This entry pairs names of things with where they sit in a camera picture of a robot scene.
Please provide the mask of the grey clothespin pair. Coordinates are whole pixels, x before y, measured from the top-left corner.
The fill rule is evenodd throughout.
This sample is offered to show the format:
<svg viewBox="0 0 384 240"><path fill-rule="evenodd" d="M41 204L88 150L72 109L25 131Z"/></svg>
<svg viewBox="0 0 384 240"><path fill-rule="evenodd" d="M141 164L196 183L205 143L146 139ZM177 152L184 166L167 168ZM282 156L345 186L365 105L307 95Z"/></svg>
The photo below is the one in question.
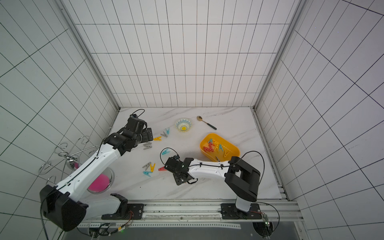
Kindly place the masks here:
<svg viewBox="0 0 384 240"><path fill-rule="evenodd" d="M147 150L147 149L150 149L150 148L152 148L152 147L153 147L153 145L152 145L152 143L151 143L151 142L148 142L148 143L144 143L144 144L143 144L143 146L144 146L144 150Z"/></svg>

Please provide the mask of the yellow storage box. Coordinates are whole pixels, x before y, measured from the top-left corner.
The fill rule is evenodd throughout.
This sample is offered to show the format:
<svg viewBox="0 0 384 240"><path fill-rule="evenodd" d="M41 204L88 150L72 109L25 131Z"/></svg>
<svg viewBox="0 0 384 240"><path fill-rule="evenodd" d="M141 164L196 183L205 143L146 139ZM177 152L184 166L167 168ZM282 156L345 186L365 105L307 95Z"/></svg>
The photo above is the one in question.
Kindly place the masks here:
<svg viewBox="0 0 384 240"><path fill-rule="evenodd" d="M200 142L200 149L211 162L230 161L241 154L238 147L215 133L208 134Z"/></svg>

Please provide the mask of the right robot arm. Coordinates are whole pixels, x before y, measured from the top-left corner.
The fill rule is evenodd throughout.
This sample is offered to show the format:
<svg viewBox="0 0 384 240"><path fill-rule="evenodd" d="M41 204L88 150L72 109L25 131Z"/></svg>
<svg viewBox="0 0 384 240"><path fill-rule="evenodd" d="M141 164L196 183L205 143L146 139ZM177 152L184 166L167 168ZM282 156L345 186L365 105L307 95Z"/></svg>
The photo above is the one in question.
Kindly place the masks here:
<svg viewBox="0 0 384 240"><path fill-rule="evenodd" d="M237 210L247 213L256 203L262 173L239 157L230 161L208 164L194 158L180 160L175 155L168 158L165 169L171 172L178 186L192 185L200 179L217 179L225 182L236 194Z"/></svg>

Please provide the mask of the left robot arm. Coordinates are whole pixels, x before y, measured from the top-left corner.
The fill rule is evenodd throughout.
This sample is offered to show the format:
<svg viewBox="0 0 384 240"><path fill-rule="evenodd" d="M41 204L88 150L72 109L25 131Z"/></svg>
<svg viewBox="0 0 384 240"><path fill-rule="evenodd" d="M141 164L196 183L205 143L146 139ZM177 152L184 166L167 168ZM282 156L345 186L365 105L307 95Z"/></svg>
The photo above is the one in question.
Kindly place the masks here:
<svg viewBox="0 0 384 240"><path fill-rule="evenodd" d="M83 165L54 187L46 185L40 191L40 218L48 219L65 232L75 229L83 220L95 217L125 219L129 215L128 201L119 194L92 202L81 201L90 185L126 152L140 143L153 141L152 129L134 132L120 129L105 138L99 150Z"/></svg>

